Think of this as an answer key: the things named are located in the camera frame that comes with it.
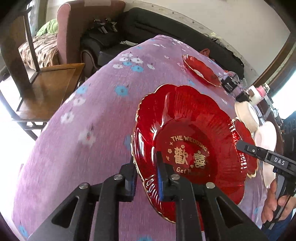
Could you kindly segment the person's right hand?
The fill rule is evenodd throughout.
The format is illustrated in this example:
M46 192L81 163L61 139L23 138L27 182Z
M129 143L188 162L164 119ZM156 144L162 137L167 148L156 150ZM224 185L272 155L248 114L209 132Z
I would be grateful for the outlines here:
M267 192L267 199L264 202L263 210L261 213L262 223L266 223L266 221L271 222L273 219L273 212L276 210L277 206L284 207L287 202L288 196L282 196L277 200L275 197L275 193L277 190L277 183L274 179L271 182L270 188ZM280 217L280 221L285 220L291 212L295 209L295 197L290 197L285 209Z

